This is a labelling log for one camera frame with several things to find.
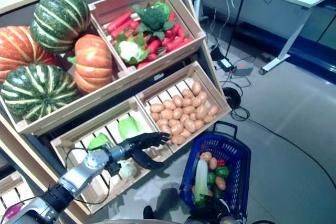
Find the dark right robot hand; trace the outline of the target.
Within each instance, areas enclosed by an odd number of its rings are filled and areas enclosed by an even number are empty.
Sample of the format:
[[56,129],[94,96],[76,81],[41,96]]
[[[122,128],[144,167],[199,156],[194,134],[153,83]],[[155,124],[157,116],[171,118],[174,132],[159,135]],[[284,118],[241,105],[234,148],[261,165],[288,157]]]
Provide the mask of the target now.
[[204,199],[205,206],[190,211],[187,221],[190,223],[220,223],[224,217],[230,216],[228,207],[222,200],[210,196]]

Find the dark left robot hand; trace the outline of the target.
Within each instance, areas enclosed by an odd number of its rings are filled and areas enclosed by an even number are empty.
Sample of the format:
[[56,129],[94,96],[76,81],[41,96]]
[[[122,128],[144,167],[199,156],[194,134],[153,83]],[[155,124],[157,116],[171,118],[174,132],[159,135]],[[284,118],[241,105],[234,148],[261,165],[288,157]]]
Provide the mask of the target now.
[[148,170],[160,169],[164,166],[164,163],[153,160],[144,152],[144,149],[164,145],[170,140],[171,136],[170,133],[166,132],[153,132],[128,138],[121,143],[124,150],[124,159],[132,158],[139,166]]

